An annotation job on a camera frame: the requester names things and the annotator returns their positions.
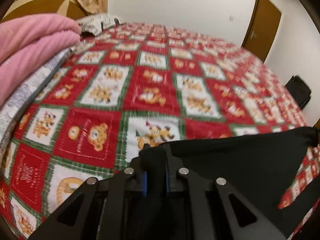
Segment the black pants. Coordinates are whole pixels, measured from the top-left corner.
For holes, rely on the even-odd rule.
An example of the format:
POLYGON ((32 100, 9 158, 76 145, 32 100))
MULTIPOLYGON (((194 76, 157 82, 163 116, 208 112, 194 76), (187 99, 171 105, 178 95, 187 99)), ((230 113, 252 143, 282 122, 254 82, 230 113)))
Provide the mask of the black pants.
POLYGON ((318 146, 319 130, 300 127, 285 132, 223 139, 172 141, 141 150, 147 172, 163 171, 165 150, 202 178, 225 178, 286 237, 319 198, 319 178, 291 204, 280 205, 293 183, 307 149, 318 146))

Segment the red patterned bedspread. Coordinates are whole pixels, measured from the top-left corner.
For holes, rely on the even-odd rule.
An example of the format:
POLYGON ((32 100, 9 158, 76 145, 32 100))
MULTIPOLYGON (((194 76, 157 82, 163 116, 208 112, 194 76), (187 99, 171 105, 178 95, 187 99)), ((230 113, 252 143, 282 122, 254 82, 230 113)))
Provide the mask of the red patterned bedspread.
POLYGON ((15 125, 1 164, 1 218, 15 239, 85 179, 113 176, 145 144, 306 125, 277 76, 244 48, 164 25, 84 39, 15 125))

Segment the grey patterned pillow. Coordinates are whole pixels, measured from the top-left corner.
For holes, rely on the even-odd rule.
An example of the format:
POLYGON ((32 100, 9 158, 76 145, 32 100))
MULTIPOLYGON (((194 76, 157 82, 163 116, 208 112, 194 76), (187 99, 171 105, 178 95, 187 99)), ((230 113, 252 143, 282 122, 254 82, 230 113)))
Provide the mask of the grey patterned pillow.
POLYGON ((29 75, 7 98, 1 107, 1 155, 4 154, 11 133, 24 111, 74 51, 75 46, 72 46, 56 54, 38 70, 29 75))

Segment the black bag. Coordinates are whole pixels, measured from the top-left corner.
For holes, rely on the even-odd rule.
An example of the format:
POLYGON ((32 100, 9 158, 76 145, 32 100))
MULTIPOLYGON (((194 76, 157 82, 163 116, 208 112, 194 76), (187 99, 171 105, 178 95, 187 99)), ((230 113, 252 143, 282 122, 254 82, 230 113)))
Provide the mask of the black bag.
POLYGON ((299 108, 303 110, 311 100, 311 89, 298 76, 292 76, 285 85, 293 99, 298 104, 299 108))

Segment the pink folded quilt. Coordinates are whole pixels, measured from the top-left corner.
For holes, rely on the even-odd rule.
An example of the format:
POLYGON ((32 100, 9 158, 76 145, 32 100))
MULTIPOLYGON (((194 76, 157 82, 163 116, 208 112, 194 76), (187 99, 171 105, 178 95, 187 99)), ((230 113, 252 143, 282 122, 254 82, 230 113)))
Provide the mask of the pink folded quilt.
POLYGON ((54 55, 80 42, 75 20, 35 14, 1 23, 1 104, 31 73, 54 55))

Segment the white patterned far pillow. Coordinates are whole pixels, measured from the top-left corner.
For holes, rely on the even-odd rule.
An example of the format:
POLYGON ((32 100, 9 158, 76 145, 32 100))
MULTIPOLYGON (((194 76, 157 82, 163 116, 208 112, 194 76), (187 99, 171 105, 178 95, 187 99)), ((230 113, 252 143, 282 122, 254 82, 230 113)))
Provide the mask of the white patterned far pillow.
POLYGON ((76 23, 80 26, 81 37, 97 37, 103 31, 125 24, 126 21, 117 15, 99 13, 80 18, 76 23))

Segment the brown wooden door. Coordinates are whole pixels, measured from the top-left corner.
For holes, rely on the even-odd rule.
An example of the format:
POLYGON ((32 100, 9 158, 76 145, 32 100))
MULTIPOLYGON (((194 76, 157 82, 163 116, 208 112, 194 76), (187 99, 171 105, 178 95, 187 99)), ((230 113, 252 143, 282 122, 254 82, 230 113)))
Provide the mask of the brown wooden door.
POLYGON ((280 24, 281 12, 270 0, 255 0, 242 47, 265 61, 280 24))

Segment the cream wooden headboard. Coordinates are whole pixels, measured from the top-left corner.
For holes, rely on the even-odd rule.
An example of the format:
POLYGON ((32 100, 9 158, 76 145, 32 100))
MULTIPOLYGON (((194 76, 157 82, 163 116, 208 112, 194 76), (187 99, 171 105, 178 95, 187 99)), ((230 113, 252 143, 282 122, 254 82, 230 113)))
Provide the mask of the cream wooden headboard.
POLYGON ((59 14, 74 20, 88 15, 77 0, 14 0, 7 12, 1 16, 1 22, 27 15, 47 13, 59 14))

